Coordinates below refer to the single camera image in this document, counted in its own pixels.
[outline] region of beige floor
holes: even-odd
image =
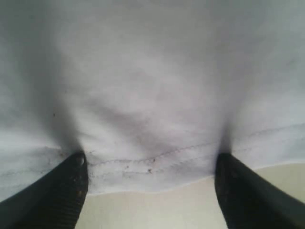
[[[265,179],[305,202],[305,164],[257,170]],[[213,178],[158,194],[89,196],[76,229],[225,229]]]

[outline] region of white cloth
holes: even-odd
[[[90,194],[304,162],[305,1],[0,3],[0,200],[72,152]]]

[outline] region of white fabric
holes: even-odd
[[[84,149],[89,193],[305,161],[305,1],[0,3],[0,199]]]

